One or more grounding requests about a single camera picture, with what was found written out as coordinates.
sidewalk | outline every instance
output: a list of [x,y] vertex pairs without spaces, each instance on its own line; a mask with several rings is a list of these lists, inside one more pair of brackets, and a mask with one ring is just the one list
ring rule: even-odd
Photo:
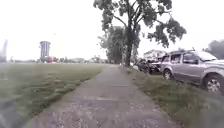
[[108,66],[24,128],[174,128],[174,125],[131,84],[119,66]]

sky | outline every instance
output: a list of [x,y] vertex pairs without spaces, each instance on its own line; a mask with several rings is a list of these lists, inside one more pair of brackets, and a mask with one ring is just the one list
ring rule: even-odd
[[[201,50],[212,40],[224,39],[223,4],[223,0],[173,0],[172,16],[187,34],[168,49],[141,38],[139,56],[151,49]],[[51,42],[52,56],[106,58],[97,45],[97,36],[103,34],[101,20],[102,12],[93,7],[93,0],[0,0],[0,45],[8,40],[8,59],[39,58],[43,40]]]

car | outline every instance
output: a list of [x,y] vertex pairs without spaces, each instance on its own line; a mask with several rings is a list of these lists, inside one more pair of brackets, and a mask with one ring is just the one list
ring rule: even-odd
[[142,72],[148,72],[148,64],[145,59],[141,59],[137,64],[138,70]]
[[150,63],[148,63],[148,65],[149,65],[149,73],[150,74],[160,73],[160,71],[161,71],[161,61],[150,62]]
[[205,51],[174,51],[162,59],[165,79],[198,85],[213,93],[224,94],[224,60]]

silver suv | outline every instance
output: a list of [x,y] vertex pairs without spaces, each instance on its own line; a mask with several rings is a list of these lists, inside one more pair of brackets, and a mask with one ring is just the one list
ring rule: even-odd
[[224,60],[204,51],[176,51],[162,59],[165,79],[199,85],[210,92],[224,94]]

grass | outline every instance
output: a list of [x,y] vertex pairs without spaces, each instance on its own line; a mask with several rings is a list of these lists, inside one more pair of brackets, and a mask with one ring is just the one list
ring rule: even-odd
[[8,80],[0,81],[0,114],[12,127],[18,127],[97,75],[102,67],[97,64],[8,65]]
[[182,128],[223,128],[223,97],[192,85],[125,69],[133,82]]

